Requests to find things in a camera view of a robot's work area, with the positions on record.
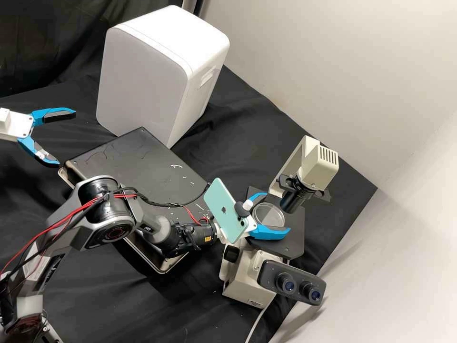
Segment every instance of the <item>black stage plate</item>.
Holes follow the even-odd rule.
[[[246,196],[250,198],[255,193],[264,192],[258,188],[249,186],[248,193]],[[263,202],[270,202],[273,205],[276,205],[278,208],[279,202],[281,201],[280,198],[268,194]],[[295,213],[289,214],[285,213],[285,226],[291,228],[289,233],[279,241],[265,241],[265,240],[257,240],[252,237],[247,237],[246,240],[249,242],[250,245],[257,249],[261,249],[263,251],[269,252],[273,255],[284,257],[288,260],[293,260],[295,258],[300,257],[305,252],[305,216],[306,212],[303,207],[299,207]]]

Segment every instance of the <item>petri dish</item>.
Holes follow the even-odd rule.
[[[252,210],[252,217],[258,224],[284,226],[285,219],[282,211],[269,202],[261,202]]]

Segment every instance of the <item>white box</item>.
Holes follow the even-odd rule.
[[[97,120],[118,136],[144,126],[171,147],[203,114],[228,50],[225,34],[177,6],[116,25]]]

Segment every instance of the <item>smartphone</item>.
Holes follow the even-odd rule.
[[[215,178],[205,192],[203,200],[218,222],[225,237],[235,243],[248,227],[248,221],[235,211],[235,199],[220,178]]]

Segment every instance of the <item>black cable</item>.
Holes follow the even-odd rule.
[[[95,206],[99,205],[103,201],[105,201],[105,197],[100,197],[91,206],[89,206],[88,208],[86,208],[82,212],[76,214],[74,216],[74,220],[72,220],[72,222],[68,225],[68,227],[65,229],[65,231],[69,231],[69,230],[73,229],[76,226],[76,224],[78,224],[86,216],[87,212],[92,210]],[[34,253],[31,257],[29,257],[25,261],[19,263],[16,267],[14,267],[14,269],[7,276],[5,276],[5,278],[3,278],[2,281],[9,280],[11,275],[14,275],[14,273],[17,272],[22,266],[26,265],[28,262],[33,260],[38,255],[40,255],[42,252],[46,251],[52,244],[57,242],[63,236],[63,234],[64,234],[64,232],[61,232],[56,240],[49,241],[40,250],[38,250],[36,253]]]
[[[134,191],[135,193],[138,193],[138,190],[135,187],[123,187],[123,188],[119,188],[118,190],[115,190],[113,192],[113,194],[118,194],[123,191]]]
[[[41,314],[42,317],[44,317],[44,323],[40,326],[40,328],[38,329],[38,332],[37,334],[35,335],[35,338],[33,339],[32,343],[35,343],[38,336],[40,335],[40,332],[43,330],[43,328],[46,326],[46,324],[49,322],[49,319],[48,319],[48,313],[46,312],[45,309],[43,309],[43,313]]]
[[[192,200],[190,200],[190,201],[188,201],[186,203],[182,203],[182,204],[179,204],[179,203],[176,203],[176,202],[166,202],[166,203],[153,202],[153,201],[149,200],[147,198],[147,196],[142,194],[142,193],[137,193],[136,195],[148,205],[157,206],[157,207],[177,208],[177,207],[189,205],[191,202],[196,201],[199,197],[201,197],[206,192],[206,190],[208,189],[209,186],[210,186],[210,183],[208,182],[206,184],[205,188],[203,189],[203,191],[197,197],[195,197],[194,199],[192,199]]]

